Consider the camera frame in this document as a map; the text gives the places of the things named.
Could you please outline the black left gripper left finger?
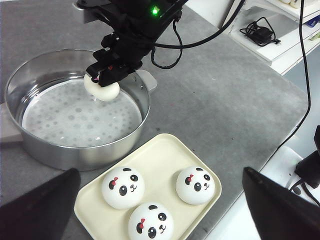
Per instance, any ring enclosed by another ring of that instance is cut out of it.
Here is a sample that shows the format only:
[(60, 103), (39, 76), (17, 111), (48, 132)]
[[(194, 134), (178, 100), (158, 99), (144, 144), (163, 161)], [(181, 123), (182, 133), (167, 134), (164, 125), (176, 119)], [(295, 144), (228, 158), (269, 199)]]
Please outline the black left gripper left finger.
[(2, 240), (60, 240), (81, 183), (71, 168), (0, 207)]

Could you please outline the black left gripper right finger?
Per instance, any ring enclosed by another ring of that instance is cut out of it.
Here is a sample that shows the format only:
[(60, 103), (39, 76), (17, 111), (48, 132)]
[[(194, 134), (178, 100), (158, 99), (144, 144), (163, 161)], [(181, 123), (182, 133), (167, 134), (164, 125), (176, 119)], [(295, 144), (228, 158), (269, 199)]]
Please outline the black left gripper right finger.
[(320, 208), (251, 167), (242, 172), (242, 187), (262, 240), (318, 240)]

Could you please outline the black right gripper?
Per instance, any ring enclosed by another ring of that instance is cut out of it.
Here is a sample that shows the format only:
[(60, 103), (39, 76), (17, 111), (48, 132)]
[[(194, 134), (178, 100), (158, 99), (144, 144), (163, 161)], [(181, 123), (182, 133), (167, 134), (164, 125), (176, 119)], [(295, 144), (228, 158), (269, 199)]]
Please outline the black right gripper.
[(113, 30), (93, 53), (96, 62), (86, 69), (92, 83), (106, 87), (134, 73), (142, 59), (171, 23), (182, 16), (184, 0), (78, 0), (83, 22), (99, 20)]

